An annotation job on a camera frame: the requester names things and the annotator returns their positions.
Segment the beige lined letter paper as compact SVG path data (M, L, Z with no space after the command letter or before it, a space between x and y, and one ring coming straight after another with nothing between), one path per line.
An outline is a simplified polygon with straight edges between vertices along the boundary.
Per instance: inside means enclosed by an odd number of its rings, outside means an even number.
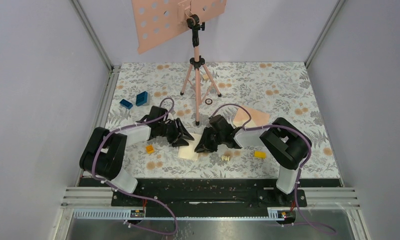
M195 147L198 145L201 135L191 133L191 136L194 138L194 140L187 140L189 144L188 146L179 147L178 157L185 160L197 161L199 154L195 152Z

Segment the tan paper envelope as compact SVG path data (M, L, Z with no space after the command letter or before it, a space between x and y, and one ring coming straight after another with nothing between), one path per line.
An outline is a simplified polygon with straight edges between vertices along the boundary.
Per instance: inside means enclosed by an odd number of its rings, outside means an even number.
M247 128L254 128L254 127L259 127L263 126L269 123L270 120L270 114L265 113L259 110L256 110L254 108L246 107L243 106L248 113L251 115L251 121L249 121L245 126ZM234 119L233 119L233 124L236 127L241 127L245 122L249 120L248 114L241 108L238 109Z

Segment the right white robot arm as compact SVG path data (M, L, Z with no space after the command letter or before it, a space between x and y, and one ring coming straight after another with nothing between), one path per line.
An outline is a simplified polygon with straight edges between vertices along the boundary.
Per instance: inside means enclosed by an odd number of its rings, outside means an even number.
M287 206L294 200L300 168L311 157L312 143L307 136L282 117L272 124L250 128L233 127L221 115L212 117L209 123L195 152L213 153L219 145L230 149L264 147L280 165L275 201Z

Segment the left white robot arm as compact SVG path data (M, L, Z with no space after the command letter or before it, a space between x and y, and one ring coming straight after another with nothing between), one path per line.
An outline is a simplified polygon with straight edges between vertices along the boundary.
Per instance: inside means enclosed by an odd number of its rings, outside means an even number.
M91 173L95 155L100 152L94 171L96 177L110 182L115 189L123 190L123 198L128 204L138 205L142 201L143 193L136 188L137 179L123 168L126 146L156 137L166 138L172 147L188 146L188 141L194 140L179 118L168 119L164 116L167 112L165 108L152 106L149 114L131 128L112 133L104 144L102 142L110 134L110 130L95 128L81 155L80 168Z

